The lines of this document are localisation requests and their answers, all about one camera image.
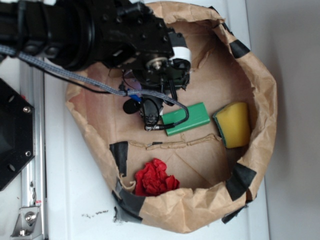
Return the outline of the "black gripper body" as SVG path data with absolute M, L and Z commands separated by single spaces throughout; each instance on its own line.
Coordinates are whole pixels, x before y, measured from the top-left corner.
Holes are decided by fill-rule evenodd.
M 179 47 L 187 48 L 186 41 L 149 6 L 142 1 L 96 0 L 94 19 L 95 62 L 131 70 L 146 89 L 163 93 L 187 87 L 191 62 L 177 53 Z

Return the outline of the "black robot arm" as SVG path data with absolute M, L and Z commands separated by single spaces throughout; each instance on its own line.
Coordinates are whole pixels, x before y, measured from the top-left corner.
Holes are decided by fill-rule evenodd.
M 185 89 L 191 62 L 177 53 L 181 33 L 143 2 L 20 0 L 0 4 L 0 43 L 69 70 L 95 63 L 132 71 L 147 89 Z

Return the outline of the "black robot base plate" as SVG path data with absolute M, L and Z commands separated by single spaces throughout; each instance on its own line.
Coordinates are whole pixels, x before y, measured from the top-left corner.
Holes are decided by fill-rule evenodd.
M 34 157 L 34 107 L 0 80 L 0 190 Z

